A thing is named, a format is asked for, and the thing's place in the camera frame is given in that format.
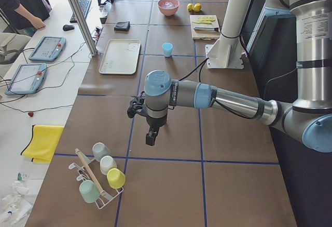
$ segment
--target yellow towel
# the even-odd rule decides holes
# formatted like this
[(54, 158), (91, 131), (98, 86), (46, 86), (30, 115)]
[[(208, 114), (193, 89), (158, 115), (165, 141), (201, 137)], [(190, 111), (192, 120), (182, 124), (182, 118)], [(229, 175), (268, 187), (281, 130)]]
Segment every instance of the yellow towel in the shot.
[(31, 141), (21, 152), (21, 155), (32, 158), (33, 162), (51, 162), (62, 131), (63, 127), (61, 126), (32, 126)]

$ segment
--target tablet device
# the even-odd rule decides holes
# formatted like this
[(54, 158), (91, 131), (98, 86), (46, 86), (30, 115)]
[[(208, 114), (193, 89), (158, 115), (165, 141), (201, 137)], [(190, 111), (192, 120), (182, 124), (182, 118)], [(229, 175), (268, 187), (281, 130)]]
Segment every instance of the tablet device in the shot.
[(44, 36), (29, 56), (31, 61), (54, 61), (66, 45), (66, 39), (59, 36)]
[(36, 93), (46, 74), (45, 63), (21, 64), (17, 68), (6, 95), (28, 95)]

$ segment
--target hand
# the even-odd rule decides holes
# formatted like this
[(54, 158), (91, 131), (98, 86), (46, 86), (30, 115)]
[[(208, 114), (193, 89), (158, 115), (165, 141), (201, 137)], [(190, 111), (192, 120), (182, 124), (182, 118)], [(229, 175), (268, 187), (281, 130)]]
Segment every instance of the hand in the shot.
[(38, 30), (46, 27), (42, 19), (35, 16), (30, 20), (30, 23), (33, 25), (34, 28)]

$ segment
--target device screen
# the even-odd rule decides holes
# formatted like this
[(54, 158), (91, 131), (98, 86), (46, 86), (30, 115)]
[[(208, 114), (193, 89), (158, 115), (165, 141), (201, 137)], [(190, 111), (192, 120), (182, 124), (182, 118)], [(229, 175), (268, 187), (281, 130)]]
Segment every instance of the device screen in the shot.
[(34, 52), (34, 58), (51, 58), (54, 50), (58, 48), (58, 43), (61, 38), (57, 37), (45, 37), (43, 42), (38, 47), (37, 51)]
[(12, 83), (10, 90), (12, 92), (29, 91), (32, 88), (39, 68), (40, 65), (21, 66), (19, 72), (15, 77), (15, 80)]

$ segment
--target person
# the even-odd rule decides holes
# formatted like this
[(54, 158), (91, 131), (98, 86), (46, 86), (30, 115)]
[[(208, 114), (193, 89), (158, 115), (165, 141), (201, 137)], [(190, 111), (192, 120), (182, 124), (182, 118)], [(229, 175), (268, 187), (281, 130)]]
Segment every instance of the person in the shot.
[(48, 0), (0, 0), (0, 8), (10, 24), (29, 36), (45, 27), (51, 11)]

